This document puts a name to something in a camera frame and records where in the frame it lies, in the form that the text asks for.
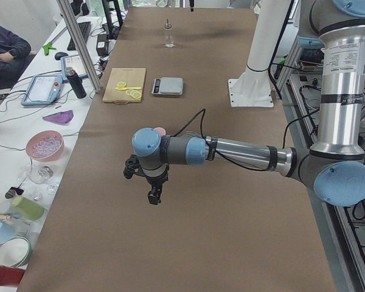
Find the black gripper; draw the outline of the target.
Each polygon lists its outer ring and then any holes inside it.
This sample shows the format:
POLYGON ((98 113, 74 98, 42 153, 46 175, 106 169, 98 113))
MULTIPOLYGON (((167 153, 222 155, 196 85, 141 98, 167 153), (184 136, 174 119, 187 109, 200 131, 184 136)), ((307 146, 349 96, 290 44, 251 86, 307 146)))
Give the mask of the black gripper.
POLYGON ((158 176, 148 176, 146 175, 146 180, 151 185, 151 191, 148 192, 148 201, 152 205, 158 205, 161 203, 161 191, 163 184, 169 180, 169 171, 165 170, 162 174, 158 176))

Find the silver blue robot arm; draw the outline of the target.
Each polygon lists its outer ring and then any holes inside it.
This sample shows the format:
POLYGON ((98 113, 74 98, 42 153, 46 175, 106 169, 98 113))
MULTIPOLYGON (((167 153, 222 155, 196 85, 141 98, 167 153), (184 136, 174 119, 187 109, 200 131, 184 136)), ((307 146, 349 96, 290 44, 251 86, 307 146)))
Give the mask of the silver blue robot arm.
POLYGON ((169 167, 223 158, 247 170, 278 172, 314 191, 321 200, 347 207, 365 199, 364 150, 358 144, 365 80, 365 1, 302 1, 299 36, 324 46, 318 138, 308 149, 276 148, 184 130, 166 135, 143 128, 133 138, 126 178, 144 177, 148 200, 161 202, 169 167))

